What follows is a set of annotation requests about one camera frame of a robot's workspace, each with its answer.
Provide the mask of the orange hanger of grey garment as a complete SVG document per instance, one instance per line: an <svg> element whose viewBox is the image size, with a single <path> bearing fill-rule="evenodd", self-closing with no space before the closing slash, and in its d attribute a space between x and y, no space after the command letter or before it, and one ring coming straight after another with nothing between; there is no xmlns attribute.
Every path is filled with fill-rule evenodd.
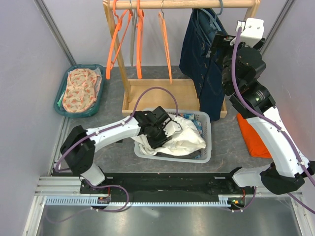
<svg viewBox="0 0 315 236"><path fill-rule="evenodd" d="M137 0L137 41L136 41L136 72L137 78L142 79L141 60L142 60L142 42L143 42L143 24L144 11L140 8L140 0Z"/></svg>

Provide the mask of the orange hanger of white garment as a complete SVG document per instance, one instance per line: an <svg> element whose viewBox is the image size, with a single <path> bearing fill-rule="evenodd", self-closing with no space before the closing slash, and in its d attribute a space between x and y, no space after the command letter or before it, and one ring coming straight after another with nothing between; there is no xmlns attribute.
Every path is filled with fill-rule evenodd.
<svg viewBox="0 0 315 236"><path fill-rule="evenodd" d="M166 57L167 68L168 68L168 73L169 73L169 80L170 80L170 83L172 84L171 58L170 58L167 26L166 26L164 11L163 11L163 5L164 5L164 1L161 2L161 10L158 13L158 19L159 19L161 35L162 35L162 39L164 43L164 50L165 50L165 57Z"/></svg>

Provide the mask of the white garment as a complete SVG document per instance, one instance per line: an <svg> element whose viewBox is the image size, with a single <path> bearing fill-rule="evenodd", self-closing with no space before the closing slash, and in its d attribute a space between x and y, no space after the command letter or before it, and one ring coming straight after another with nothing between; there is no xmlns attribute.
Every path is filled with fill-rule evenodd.
<svg viewBox="0 0 315 236"><path fill-rule="evenodd" d="M173 121L181 126L181 131L171 132L171 140L167 141L162 147L152 148L146 135L132 137L139 143L140 150L143 154L153 156L158 152L173 156L184 156L194 151L206 148L206 142L200 136L199 131L193 122L181 116L169 115Z"/></svg>

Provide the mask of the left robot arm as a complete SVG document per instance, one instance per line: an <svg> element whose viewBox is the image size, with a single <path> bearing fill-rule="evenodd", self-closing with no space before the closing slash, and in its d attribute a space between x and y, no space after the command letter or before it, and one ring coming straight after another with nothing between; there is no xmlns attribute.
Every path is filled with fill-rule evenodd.
<svg viewBox="0 0 315 236"><path fill-rule="evenodd" d="M100 149L117 141L145 135L152 148L159 148L171 139L166 127L173 120L161 107L153 111L135 111L115 123L97 128L74 127L61 147L62 158L75 176L82 176L91 183L96 193L108 188L105 174L94 163L94 155Z"/></svg>

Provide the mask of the blue-grey hanger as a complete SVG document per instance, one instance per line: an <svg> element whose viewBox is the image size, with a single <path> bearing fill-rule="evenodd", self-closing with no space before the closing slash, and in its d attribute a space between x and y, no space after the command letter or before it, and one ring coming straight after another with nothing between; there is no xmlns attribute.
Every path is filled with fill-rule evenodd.
<svg viewBox="0 0 315 236"><path fill-rule="evenodd" d="M223 12L223 1L220 2L220 12L215 13L211 8L200 8L197 10L197 22L201 27L201 31L207 39L213 39L217 31L226 33L224 26L219 20L219 16Z"/></svg>

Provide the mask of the blue floral garment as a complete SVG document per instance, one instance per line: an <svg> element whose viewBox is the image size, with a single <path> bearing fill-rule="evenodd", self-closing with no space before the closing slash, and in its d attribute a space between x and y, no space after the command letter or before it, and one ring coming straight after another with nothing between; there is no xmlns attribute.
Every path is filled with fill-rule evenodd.
<svg viewBox="0 0 315 236"><path fill-rule="evenodd" d="M185 149L192 152L197 149L202 149L202 151L206 149L202 124L196 119L196 114L181 113L176 117L176 121L183 130L175 138L175 150Z"/></svg>

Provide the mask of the dark grey dotted garment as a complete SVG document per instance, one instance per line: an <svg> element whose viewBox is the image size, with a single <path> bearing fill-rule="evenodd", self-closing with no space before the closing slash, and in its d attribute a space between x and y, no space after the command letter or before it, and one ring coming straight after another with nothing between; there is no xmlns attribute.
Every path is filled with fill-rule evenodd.
<svg viewBox="0 0 315 236"><path fill-rule="evenodd" d="M201 155L202 149L197 149L192 152L188 152L185 149L162 152L160 150L156 151L155 156L166 157L166 158L176 158L176 159L198 159Z"/></svg>

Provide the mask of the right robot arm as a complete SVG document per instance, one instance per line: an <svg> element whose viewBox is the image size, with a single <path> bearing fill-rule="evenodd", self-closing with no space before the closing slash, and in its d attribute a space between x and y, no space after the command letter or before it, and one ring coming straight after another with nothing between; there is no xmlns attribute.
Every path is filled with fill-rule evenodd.
<svg viewBox="0 0 315 236"><path fill-rule="evenodd" d="M258 133L271 154L273 162L258 168L236 168L225 181L230 193L243 187L265 187L281 195L298 190L305 178L315 173L314 161L308 160L298 149L285 128L276 103L269 90L258 82L266 69L259 49L264 39L253 47L240 37L215 32L210 53L222 65L222 88L233 107Z"/></svg>

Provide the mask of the blue denim jeans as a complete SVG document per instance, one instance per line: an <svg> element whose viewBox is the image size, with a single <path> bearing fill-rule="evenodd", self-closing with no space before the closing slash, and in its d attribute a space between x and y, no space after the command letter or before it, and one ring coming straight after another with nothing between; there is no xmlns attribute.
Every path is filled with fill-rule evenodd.
<svg viewBox="0 0 315 236"><path fill-rule="evenodd" d="M206 62L211 39L207 39L197 22L197 8L192 10L182 44L179 68L191 78L199 99L199 110L209 115L211 121L221 116L225 94L221 86L222 66Z"/></svg>

